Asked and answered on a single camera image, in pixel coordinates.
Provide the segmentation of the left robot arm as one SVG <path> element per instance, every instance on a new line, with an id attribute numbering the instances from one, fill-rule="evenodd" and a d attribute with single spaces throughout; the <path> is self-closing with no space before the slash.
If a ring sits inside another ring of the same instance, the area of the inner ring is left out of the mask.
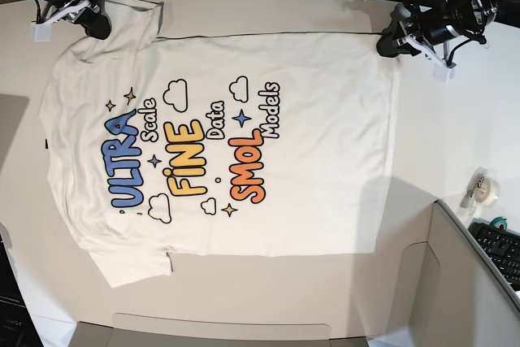
<path id="1" fill-rule="evenodd" d="M 492 0 L 441 0 L 425 11 L 416 2 L 403 2 L 381 32 L 376 49 L 386 58 L 423 54 L 452 70 L 457 49 L 472 41 L 487 43 L 484 31 L 496 14 L 497 5 Z"/>

